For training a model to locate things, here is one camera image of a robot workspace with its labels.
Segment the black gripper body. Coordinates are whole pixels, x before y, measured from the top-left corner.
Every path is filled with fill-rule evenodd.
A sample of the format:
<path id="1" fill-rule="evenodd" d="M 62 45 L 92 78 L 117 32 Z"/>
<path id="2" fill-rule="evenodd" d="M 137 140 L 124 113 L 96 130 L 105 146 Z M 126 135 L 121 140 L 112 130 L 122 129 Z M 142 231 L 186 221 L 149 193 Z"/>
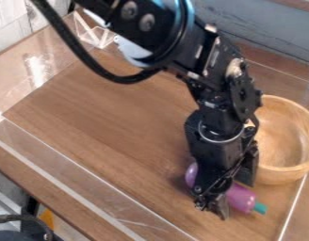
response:
<path id="1" fill-rule="evenodd" d="M 232 184 L 237 182 L 234 175 L 245 153 L 250 147 L 257 147 L 254 124 L 229 120 L 229 124 L 217 130 L 220 124 L 218 118 L 205 120 L 201 111 L 196 110 L 184 125 L 189 153 L 198 167 L 194 186 L 189 189 L 194 207 L 201 211 L 209 210 L 213 195 L 226 195 Z"/>

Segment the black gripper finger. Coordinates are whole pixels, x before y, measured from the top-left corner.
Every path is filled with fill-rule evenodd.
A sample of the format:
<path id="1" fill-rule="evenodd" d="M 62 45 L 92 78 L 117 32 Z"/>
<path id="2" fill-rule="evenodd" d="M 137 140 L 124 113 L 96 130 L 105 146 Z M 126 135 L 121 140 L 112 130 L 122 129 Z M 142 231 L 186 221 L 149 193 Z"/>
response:
<path id="1" fill-rule="evenodd" d="M 245 153 L 238 171 L 234 175 L 234 180 L 246 186 L 254 186 L 254 179 L 258 165 L 258 149 L 256 146 L 250 147 Z"/>
<path id="2" fill-rule="evenodd" d="M 221 220 L 226 220 L 230 216 L 230 207 L 225 194 L 213 195 L 209 198 L 209 211 L 213 212 Z"/>

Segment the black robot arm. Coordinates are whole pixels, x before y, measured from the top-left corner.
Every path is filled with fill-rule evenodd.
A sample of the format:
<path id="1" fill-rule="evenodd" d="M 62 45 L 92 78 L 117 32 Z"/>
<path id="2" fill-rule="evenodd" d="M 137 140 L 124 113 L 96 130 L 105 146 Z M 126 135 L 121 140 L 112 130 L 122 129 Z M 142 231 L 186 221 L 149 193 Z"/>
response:
<path id="1" fill-rule="evenodd" d="M 186 84 L 197 108 L 184 128 L 193 163 L 185 174 L 194 207 L 229 217 L 234 182 L 252 186 L 262 93 L 238 48 L 202 23 L 189 0 L 77 0 L 118 35 L 125 59 L 144 71 L 168 71 Z"/>

